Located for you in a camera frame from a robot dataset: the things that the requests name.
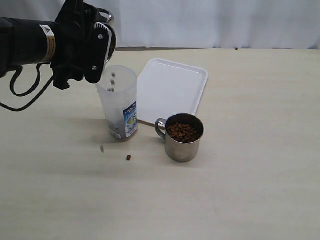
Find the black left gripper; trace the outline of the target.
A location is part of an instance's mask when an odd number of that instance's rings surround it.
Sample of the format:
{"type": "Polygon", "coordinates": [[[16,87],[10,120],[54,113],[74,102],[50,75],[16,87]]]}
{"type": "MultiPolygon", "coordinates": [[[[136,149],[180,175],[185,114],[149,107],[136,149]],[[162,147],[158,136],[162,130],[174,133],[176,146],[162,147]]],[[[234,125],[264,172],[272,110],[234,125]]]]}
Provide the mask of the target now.
{"type": "Polygon", "coordinates": [[[51,61],[53,86],[68,89],[68,81],[98,83],[105,69],[99,49],[98,31],[94,29],[97,7],[82,0],[64,2],[56,20],[56,53],[51,61]]]}

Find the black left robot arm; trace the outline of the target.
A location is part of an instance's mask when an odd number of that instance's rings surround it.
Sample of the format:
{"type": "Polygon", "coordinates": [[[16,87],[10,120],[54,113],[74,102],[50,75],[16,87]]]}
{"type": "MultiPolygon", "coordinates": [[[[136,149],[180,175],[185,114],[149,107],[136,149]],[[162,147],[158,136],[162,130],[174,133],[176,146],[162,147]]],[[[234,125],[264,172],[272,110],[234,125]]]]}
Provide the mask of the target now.
{"type": "Polygon", "coordinates": [[[82,0],[64,2],[55,21],[0,19],[0,76],[23,65],[50,64],[54,87],[98,83],[117,44],[113,14],[82,0]]]}

